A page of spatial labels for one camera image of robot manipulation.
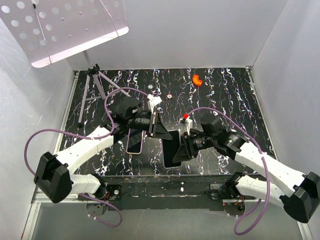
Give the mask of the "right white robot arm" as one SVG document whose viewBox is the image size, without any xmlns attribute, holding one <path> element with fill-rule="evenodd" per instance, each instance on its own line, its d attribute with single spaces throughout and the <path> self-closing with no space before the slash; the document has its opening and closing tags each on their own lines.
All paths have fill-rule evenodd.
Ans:
<svg viewBox="0 0 320 240">
<path fill-rule="evenodd" d="M 172 131 L 175 153 L 172 163 L 186 162 L 197 157 L 200 150 L 214 148 L 221 155 L 244 164 L 265 177 L 264 181 L 244 173 L 235 173 L 224 184 L 224 192 L 232 199 L 250 196 L 264 199 L 284 209 L 293 219 L 308 223 L 320 205 L 320 177 L 292 169 L 262 152 L 252 140 L 226 127 L 214 114 L 200 119 L 202 130 L 191 127 L 188 114 L 182 118 L 186 131 Z"/>
</svg>

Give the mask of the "phone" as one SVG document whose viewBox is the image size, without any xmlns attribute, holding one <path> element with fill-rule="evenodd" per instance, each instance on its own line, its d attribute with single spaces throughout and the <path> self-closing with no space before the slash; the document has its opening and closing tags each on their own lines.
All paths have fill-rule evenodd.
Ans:
<svg viewBox="0 0 320 240">
<path fill-rule="evenodd" d="M 143 135 L 142 130 L 129 129 L 126 153 L 129 155 L 140 155 L 143 146 Z"/>
<path fill-rule="evenodd" d="M 173 162 L 180 147 L 180 133 L 178 130 L 169 131 L 172 140 L 162 140 L 163 163 L 165 168 L 180 167 L 181 162 Z"/>
</svg>

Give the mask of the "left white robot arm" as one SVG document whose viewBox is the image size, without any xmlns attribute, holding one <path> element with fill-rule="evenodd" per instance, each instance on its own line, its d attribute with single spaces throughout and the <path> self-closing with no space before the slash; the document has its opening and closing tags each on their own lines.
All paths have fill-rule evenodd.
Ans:
<svg viewBox="0 0 320 240">
<path fill-rule="evenodd" d="M 37 187 L 55 204 L 70 194 L 89 194 L 95 200 L 104 199 L 107 183 L 97 174 L 76 174 L 82 164 L 112 147 L 131 130 L 145 132 L 150 138 L 172 140 L 156 111 L 161 98 L 152 95 L 147 98 L 148 109 L 141 110 L 138 99 L 125 97 L 111 114 L 111 120 L 98 126 L 88 139 L 82 139 L 56 154 L 44 153 L 34 177 Z"/>
</svg>

